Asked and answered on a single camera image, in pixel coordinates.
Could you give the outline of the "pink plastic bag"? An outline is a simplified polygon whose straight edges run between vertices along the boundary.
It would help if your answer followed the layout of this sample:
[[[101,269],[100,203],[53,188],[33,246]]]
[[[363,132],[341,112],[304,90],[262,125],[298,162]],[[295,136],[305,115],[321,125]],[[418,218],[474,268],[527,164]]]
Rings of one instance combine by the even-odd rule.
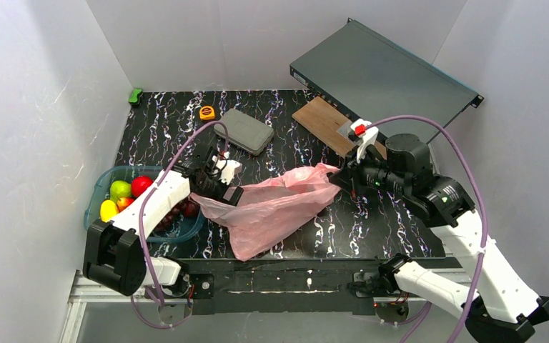
[[[329,175],[340,169],[319,163],[286,171],[279,177],[242,187],[232,206],[192,194],[205,218],[226,227],[236,259],[247,261],[297,231],[331,205],[340,187]]]

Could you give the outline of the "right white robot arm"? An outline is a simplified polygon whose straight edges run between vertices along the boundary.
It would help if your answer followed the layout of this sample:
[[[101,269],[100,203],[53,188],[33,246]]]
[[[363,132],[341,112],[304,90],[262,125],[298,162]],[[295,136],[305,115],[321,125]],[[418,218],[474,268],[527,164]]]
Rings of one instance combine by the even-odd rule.
[[[400,196],[463,269],[480,276],[471,291],[396,254],[376,272],[356,273],[348,288],[359,298],[415,294],[461,318],[477,342],[528,341],[535,326],[549,320],[549,297],[536,294],[483,232],[482,218],[464,188],[433,171],[426,143],[414,134],[396,134],[384,146],[384,156],[370,145],[355,147],[341,170],[329,174],[330,182],[355,196],[368,189]]]

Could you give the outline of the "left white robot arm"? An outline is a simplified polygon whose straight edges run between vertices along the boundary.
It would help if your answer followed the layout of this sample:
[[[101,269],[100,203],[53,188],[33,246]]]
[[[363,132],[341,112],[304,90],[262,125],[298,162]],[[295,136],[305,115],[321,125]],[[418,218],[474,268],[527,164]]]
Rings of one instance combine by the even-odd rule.
[[[236,205],[243,190],[231,187],[242,164],[211,146],[195,149],[184,161],[161,170],[137,200],[111,219],[95,219],[87,229],[82,274],[124,296],[142,287],[171,287],[182,281],[183,267],[151,257],[147,237],[191,194]]]

